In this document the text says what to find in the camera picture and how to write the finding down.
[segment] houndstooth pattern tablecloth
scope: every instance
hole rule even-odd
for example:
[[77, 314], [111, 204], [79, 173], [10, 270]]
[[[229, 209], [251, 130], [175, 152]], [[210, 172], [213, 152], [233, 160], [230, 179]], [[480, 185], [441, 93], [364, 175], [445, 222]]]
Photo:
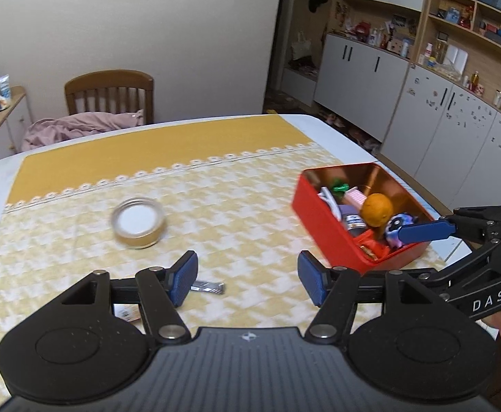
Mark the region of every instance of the houndstooth pattern tablecloth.
[[[96, 268], [112, 278], [150, 266], [171, 266], [187, 249], [199, 255], [199, 278], [226, 283], [226, 294], [189, 293], [180, 308], [198, 326], [304, 330], [317, 308], [299, 282], [303, 249], [322, 255], [291, 209], [303, 169], [337, 165], [309, 144], [175, 165], [156, 173], [88, 184], [78, 190], [9, 206], [0, 222], [0, 340], [33, 311]], [[115, 242], [112, 209], [133, 196], [161, 202], [162, 240], [131, 250]], [[444, 266], [431, 249], [413, 266]], [[378, 314], [360, 308], [356, 325]], [[0, 403], [8, 397], [0, 377]]]

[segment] red box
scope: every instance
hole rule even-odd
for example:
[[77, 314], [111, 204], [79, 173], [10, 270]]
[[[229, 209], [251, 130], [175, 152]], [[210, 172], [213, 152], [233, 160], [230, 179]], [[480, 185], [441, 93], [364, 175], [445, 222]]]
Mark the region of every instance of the red box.
[[331, 187], [336, 179], [348, 182], [351, 187], [357, 186], [365, 195], [383, 193], [392, 201], [396, 214], [407, 212], [419, 217], [419, 222], [433, 220], [421, 204], [376, 163], [304, 170], [292, 207], [331, 266], [346, 266], [365, 274], [371, 270], [400, 269], [422, 255], [430, 242], [406, 245], [384, 259], [368, 258], [318, 197], [320, 188]]

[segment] metal screw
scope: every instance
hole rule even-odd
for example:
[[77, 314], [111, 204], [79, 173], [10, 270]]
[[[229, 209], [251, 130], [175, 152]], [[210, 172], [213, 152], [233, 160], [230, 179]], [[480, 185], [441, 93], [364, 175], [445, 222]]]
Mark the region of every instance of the metal screw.
[[159, 329], [159, 335], [165, 339], [178, 339], [186, 334], [186, 329], [181, 325], [163, 325]]
[[310, 329], [310, 334], [316, 338], [332, 338], [336, 334], [336, 328], [328, 323], [319, 323]]

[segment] pink clothing on chair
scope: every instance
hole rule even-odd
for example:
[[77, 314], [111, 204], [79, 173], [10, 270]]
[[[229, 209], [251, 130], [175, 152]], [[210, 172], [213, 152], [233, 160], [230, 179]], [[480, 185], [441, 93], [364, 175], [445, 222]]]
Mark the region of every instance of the pink clothing on chair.
[[26, 131], [21, 149], [22, 151], [32, 150], [68, 139], [137, 127], [142, 124], [142, 110], [137, 113], [120, 113], [118, 115], [90, 111], [59, 119], [41, 119]]

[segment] cabinet handle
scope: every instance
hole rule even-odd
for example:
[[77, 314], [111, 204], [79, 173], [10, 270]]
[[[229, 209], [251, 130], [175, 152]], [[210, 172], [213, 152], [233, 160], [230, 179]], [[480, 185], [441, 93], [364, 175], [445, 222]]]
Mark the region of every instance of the cabinet handle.
[[453, 103], [453, 99], [455, 98], [455, 93], [451, 96], [451, 100], [449, 101], [449, 106], [447, 107], [447, 111], [451, 109], [451, 104]]
[[444, 106], [444, 100], [445, 100], [445, 96], [447, 95], [447, 90], [448, 90], [448, 88], [445, 89], [445, 91], [444, 91], [444, 97], [441, 98], [441, 104], [439, 105], [441, 107]]

